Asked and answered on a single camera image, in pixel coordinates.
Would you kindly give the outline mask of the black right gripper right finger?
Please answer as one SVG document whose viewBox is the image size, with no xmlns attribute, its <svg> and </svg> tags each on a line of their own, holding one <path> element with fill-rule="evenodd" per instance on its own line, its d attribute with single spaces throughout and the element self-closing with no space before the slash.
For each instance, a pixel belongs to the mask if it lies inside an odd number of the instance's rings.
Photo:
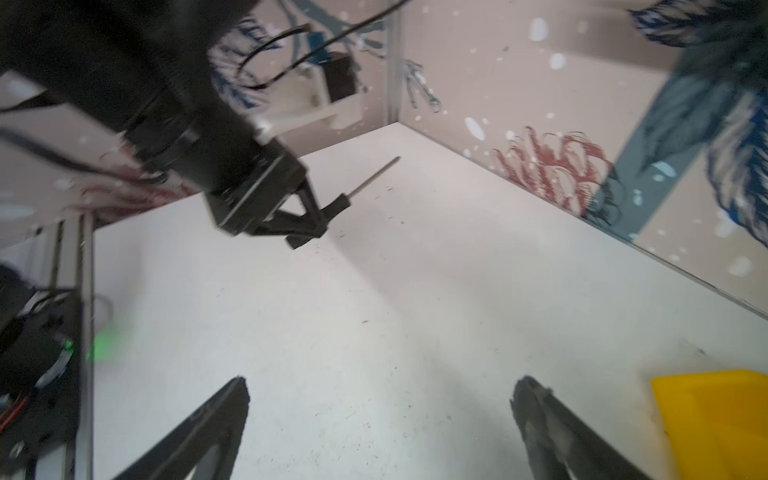
<svg viewBox="0 0 768 480">
<path fill-rule="evenodd" d="M 647 477 L 533 377 L 517 381 L 510 406 L 534 478 Z"/>
</svg>

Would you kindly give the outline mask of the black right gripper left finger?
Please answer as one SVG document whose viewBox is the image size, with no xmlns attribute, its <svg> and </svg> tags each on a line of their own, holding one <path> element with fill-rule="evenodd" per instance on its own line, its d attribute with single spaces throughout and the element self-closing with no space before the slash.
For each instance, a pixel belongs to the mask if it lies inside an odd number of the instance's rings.
<svg viewBox="0 0 768 480">
<path fill-rule="evenodd" d="M 249 402 L 246 379 L 231 379 L 117 478 L 230 479 Z"/>
</svg>

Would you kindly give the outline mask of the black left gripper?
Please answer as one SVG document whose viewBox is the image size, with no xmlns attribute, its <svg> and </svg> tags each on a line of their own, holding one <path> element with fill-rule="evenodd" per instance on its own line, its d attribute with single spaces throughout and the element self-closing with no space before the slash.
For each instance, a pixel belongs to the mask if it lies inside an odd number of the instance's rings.
<svg viewBox="0 0 768 480">
<path fill-rule="evenodd" d="M 321 207 L 306 172 L 287 147 L 272 139 L 262 145 L 246 175 L 232 186 L 205 194 L 214 223 L 231 235 L 248 229 L 251 236 L 282 236 L 292 249 L 321 238 L 351 201 L 340 194 Z M 267 220 L 296 191 L 305 213 L 276 212 Z"/>
</svg>

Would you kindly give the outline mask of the black screwdriver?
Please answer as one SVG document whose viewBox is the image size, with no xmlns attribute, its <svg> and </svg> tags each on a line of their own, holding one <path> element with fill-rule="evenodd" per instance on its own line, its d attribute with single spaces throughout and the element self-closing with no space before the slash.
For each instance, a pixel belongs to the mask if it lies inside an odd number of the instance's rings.
<svg viewBox="0 0 768 480">
<path fill-rule="evenodd" d="M 387 164 L 385 164 L 379 170 L 373 173 L 370 177 L 368 177 L 365 181 L 363 181 L 360 185 L 354 188 L 351 192 L 340 194 L 335 200 L 333 200 L 329 205 L 327 205 L 325 208 L 322 209 L 322 212 L 325 218 L 328 221 L 331 221 L 336 216 L 338 216 L 341 212 L 348 209 L 352 205 L 352 199 L 355 196 L 359 195 L 364 189 L 366 189 L 368 186 L 373 184 L 384 173 L 386 173 L 394 165 L 396 165 L 400 160 L 401 160 L 401 156 L 397 156 L 393 158 Z"/>
</svg>

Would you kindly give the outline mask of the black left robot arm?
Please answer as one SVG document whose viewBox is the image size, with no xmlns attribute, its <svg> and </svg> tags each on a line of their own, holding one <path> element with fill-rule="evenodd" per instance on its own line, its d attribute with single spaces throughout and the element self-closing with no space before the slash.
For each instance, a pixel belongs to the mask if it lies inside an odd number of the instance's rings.
<svg viewBox="0 0 768 480">
<path fill-rule="evenodd" d="M 1 65 L 122 133 L 152 172 L 200 187 L 232 235 L 323 236 L 350 206 L 320 206 L 305 166 L 215 91 L 209 50 L 249 1 L 5 1 Z"/>
</svg>

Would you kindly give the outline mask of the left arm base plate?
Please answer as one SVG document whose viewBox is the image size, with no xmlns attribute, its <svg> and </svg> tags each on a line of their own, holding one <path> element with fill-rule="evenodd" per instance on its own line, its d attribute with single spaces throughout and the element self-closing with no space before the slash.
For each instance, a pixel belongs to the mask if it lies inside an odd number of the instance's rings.
<svg viewBox="0 0 768 480">
<path fill-rule="evenodd" d="M 1 267 L 1 473 L 72 439 L 79 420 L 72 289 L 37 287 Z"/>
</svg>

